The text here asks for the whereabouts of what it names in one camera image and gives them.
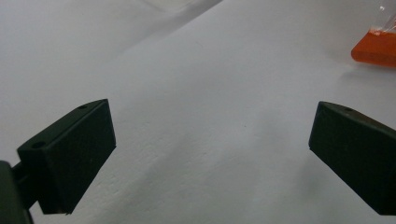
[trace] transparent container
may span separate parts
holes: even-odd
[[[383,0],[375,23],[351,55],[357,62],[396,67],[396,0]]]

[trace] white surface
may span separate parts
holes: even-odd
[[[101,98],[118,139],[75,212],[36,223],[395,222],[308,149],[320,100],[396,128],[395,70],[349,57],[379,3],[224,0],[139,42],[128,1],[79,2],[0,7],[1,159]]]

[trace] screw hole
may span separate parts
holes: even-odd
[[[36,142],[32,144],[32,148],[39,148],[39,147],[43,147],[44,145],[46,145],[45,142]]]

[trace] orange object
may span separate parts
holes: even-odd
[[[396,67],[396,34],[371,29],[351,52],[361,63]]]

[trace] white table surface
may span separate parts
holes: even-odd
[[[308,148],[318,101],[396,128],[396,70],[349,56],[378,1],[223,0],[179,21],[131,1],[1,4],[1,160],[102,98],[118,142],[72,215],[35,204],[35,223],[396,221]]]

